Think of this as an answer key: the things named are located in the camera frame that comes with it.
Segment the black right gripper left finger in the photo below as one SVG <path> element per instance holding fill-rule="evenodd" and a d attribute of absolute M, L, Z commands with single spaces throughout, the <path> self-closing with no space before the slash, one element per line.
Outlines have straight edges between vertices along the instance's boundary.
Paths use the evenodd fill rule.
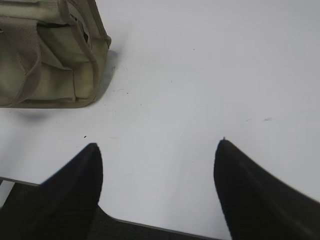
<path fill-rule="evenodd" d="M 16 183 L 0 209 L 2 240 L 84 240 L 103 184 L 96 143 L 38 186 Z"/>

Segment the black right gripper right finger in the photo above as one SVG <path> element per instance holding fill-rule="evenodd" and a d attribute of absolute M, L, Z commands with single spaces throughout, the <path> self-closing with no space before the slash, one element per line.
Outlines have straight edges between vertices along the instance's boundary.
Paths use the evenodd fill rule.
<path fill-rule="evenodd" d="M 233 240 L 320 238 L 320 203 L 274 177 L 226 139 L 217 145 L 213 179 Z"/>

